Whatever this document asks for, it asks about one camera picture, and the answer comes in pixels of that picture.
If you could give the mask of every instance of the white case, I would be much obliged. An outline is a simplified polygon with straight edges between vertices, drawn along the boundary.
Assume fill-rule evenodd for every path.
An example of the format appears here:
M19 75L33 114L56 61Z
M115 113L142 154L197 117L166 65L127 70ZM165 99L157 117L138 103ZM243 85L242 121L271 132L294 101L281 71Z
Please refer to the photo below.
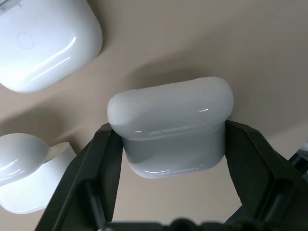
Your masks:
M102 31L86 0L22 0L0 15L0 83L49 87L90 63Z
M16 214L45 209L75 157L68 142L50 147L48 158L52 158L51 160L31 175L0 187L0 206Z
M131 168L161 178L215 166L225 154L232 109L228 83L205 77L119 93L109 101L108 120Z

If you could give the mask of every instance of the beige surface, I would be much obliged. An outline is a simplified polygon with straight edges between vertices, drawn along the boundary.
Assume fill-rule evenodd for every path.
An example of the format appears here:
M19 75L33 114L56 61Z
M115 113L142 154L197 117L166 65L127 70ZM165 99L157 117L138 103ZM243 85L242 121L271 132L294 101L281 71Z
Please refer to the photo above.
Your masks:
M0 135L27 132L76 151L107 122L116 93L196 77L226 79L232 119L290 157L308 139L307 0L89 0L106 43L90 65L22 95L0 87ZM240 201L225 159L206 172L143 179L123 162L115 220L226 220ZM31 231L40 213L0 210L0 229Z

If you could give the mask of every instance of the circular button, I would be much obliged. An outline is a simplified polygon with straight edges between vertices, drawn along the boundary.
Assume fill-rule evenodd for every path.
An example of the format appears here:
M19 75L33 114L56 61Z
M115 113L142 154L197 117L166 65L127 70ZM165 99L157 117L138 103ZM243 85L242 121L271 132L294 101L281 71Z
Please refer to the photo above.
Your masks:
M33 48L33 39L27 33L22 33L18 36L17 42L22 49L30 50Z

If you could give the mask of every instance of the white plastic object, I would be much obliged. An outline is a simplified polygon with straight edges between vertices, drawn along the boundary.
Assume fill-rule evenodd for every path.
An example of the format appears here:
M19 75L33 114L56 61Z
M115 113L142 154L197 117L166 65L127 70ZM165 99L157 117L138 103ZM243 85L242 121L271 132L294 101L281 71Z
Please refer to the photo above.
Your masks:
M50 147L48 158L33 174L0 187L0 205L16 214L45 209L76 154L68 142Z
M308 142L306 142L301 148L300 148L301 151L303 152L308 152Z
M146 178L205 170L225 154L225 120L233 109L228 83L218 77L129 90L108 104L131 168Z
M90 63L102 30L86 0L9 0L0 15L0 83L36 92Z
M35 172L49 152L39 137L13 133L0 137L0 186Z

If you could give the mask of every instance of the glossy white plastic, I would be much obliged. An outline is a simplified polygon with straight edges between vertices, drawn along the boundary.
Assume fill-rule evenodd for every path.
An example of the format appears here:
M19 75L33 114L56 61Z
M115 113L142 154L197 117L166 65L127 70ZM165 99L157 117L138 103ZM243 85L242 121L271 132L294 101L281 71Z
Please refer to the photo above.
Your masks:
M49 152L39 137L13 133L0 137L0 186L35 172Z
M0 83L35 92L90 63L102 31L86 0L22 0L0 15Z
M204 77L117 94L108 120L123 138L132 169L160 178L215 166L225 154L232 109L228 83Z
M0 205L11 213L45 209L65 170L76 157L68 142L50 147L48 162L31 175L0 187Z

